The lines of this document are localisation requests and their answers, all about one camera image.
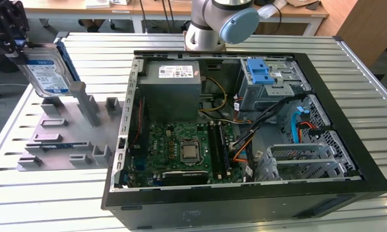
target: motherboard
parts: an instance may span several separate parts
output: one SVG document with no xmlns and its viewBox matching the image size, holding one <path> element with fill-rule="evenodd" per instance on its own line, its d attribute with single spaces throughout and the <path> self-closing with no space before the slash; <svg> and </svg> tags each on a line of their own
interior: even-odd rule
<svg viewBox="0 0 387 232">
<path fill-rule="evenodd" d="M 151 124 L 146 156 L 135 156 L 140 187 L 242 182 L 239 166 L 231 167 L 231 124 Z"/>
</svg>

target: ram slot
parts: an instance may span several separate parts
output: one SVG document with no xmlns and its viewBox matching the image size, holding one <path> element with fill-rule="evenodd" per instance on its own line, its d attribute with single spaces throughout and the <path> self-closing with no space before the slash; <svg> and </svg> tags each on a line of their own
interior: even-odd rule
<svg viewBox="0 0 387 232">
<path fill-rule="evenodd" d="M 215 179 L 222 179 L 227 176 L 226 161 L 224 161 L 224 147 L 223 135 L 220 133 L 220 126 L 208 124 L 208 139 L 212 162 L 212 174 Z"/>
<path fill-rule="evenodd" d="M 228 146 L 226 143 L 226 133 L 223 132 L 223 127 L 219 124 L 219 134 L 220 134 L 220 144 L 222 144 L 222 152 L 223 152 L 223 161 L 224 161 L 224 170 L 226 174 L 228 175 L 230 170 L 230 158 L 228 158 Z"/>
</svg>

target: blue drive bay latch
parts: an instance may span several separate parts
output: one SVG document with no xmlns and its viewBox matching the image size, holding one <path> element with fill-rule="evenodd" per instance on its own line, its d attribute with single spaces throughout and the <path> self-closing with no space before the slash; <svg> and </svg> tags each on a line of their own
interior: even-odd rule
<svg viewBox="0 0 387 232">
<path fill-rule="evenodd" d="M 248 70 L 254 84 L 274 84 L 275 80 L 270 75 L 270 67 L 263 59 L 247 59 Z"/>
</svg>

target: hard drive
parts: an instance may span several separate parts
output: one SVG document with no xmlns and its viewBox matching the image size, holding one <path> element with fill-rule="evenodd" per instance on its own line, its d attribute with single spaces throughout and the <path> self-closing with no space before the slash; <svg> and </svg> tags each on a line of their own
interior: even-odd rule
<svg viewBox="0 0 387 232">
<path fill-rule="evenodd" d="M 23 48 L 28 61 L 19 68 L 41 97 L 71 95 L 72 81 L 80 81 L 61 42 Z"/>
</svg>

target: power supply label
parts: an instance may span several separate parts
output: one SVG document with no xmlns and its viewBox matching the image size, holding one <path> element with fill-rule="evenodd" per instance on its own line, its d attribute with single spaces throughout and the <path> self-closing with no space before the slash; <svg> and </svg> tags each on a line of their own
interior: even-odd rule
<svg viewBox="0 0 387 232">
<path fill-rule="evenodd" d="M 194 66 L 160 66 L 159 78 L 194 78 Z"/>
</svg>

